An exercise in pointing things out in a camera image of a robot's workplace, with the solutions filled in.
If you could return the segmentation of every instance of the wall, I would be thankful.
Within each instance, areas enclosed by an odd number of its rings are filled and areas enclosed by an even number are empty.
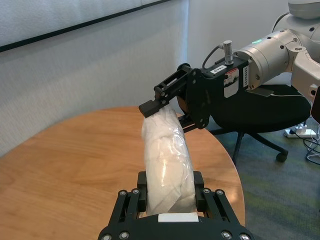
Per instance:
[[[288,12],[287,0],[190,0],[188,62],[199,68],[211,50],[225,40],[241,49],[272,31]],[[219,50],[207,66],[224,56]]]
[[[82,113],[139,105],[186,61],[188,0],[0,53],[0,156]]]

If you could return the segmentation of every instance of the white plastic wrap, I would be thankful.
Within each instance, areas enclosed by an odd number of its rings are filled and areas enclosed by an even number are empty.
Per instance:
[[[195,211],[193,166],[176,112],[167,105],[143,122],[147,215]]]

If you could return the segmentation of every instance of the wooden table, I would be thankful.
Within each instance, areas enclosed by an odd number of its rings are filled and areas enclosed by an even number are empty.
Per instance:
[[[137,107],[63,121],[0,158],[1,240],[96,240],[117,193],[144,170],[143,116]],[[240,223],[245,204],[235,166],[206,130],[186,134],[194,170],[226,192]]]

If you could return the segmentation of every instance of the carpet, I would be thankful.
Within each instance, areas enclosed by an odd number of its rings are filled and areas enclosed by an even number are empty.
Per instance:
[[[307,124],[318,129],[313,119]],[[213,120],[207,127],[218,128]],[[261,135],[289,154],[286,162],[277,162],[277,151],[249,135],[243,137],[236,168],[246,227],[255,240],[320,240],[320,166],[305,160],[307,148],[301,139],[286,138],[283,130]],[[216,138],[232,156],[237,133]]]

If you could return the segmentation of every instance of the chair wheel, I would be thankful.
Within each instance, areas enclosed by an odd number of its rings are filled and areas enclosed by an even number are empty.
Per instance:
[[[276,156],[276,160],[280,163],[284,163],[287,160],[287,155],[283,154],[283,153],[279,153]]]

